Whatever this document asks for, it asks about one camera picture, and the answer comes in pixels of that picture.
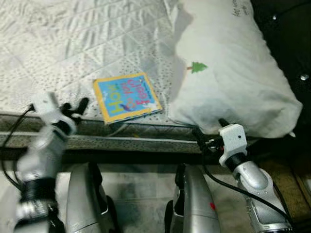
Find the book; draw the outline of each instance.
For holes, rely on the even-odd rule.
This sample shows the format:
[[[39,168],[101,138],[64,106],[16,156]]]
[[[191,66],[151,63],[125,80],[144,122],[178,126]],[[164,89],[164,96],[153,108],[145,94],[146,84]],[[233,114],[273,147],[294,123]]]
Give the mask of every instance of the book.
[[[162,110],[145,73],[97,79],[94,90],[107,124]]]

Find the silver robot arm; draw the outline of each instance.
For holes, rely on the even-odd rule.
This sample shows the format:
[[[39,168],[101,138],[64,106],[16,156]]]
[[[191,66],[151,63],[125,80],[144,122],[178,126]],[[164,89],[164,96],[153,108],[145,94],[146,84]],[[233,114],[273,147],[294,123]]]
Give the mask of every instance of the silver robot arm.
[[[17,164],[22,190],[15,233],[65,232],[57,217],[55,179],[68,137],[76,132],[80,120],[77,115],[83,114],[87,103],[88,99],[84,98],[76,110],[71,110],[70,104],[60,109],[52,93],[35,96],[33,105],[46,126]]]
[[[230,124],[221,128],[219,133],[224,142],[224,153],[219,162],[233,172],[239,187],[285,212],[282,203],[275,195],[270,175],[247,158],[247,142],[243,126]],[[277,211],[250,197],[246,197],[246,202],[255,232],[293,232],[290,223]]]

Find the children's book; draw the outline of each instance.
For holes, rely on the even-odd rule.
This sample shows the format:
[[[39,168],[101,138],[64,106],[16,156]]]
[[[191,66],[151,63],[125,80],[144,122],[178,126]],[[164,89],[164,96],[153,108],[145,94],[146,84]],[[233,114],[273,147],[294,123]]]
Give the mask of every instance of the children's book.
[[[145,73],[97,79],[94,89],[107,124],[162,110]]]

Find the red mark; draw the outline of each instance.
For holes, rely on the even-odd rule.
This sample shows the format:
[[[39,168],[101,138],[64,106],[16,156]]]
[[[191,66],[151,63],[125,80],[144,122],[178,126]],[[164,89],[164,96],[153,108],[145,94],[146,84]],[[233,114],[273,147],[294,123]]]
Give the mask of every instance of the red mark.
[[[210,207],[212,208],[212,210],[215,210],[216,209],[216,206],[213,202],[209,203],[210,204]]]

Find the white pillow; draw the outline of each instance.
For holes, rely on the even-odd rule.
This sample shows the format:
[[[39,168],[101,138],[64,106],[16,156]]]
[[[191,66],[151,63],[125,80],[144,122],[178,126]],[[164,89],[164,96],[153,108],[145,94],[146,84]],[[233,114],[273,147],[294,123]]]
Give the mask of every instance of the white pillow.
[[[278,68],[253,19],[249,0],[184,0],[193,19],[176,45],[184,80],[169,118],[217,134],[218,119],[245,127],[250,136],[274,138],[296,125],[302,104]],[[174,22],[183,28],[184,20]],[[204,71],[187,70],[192,62]]]

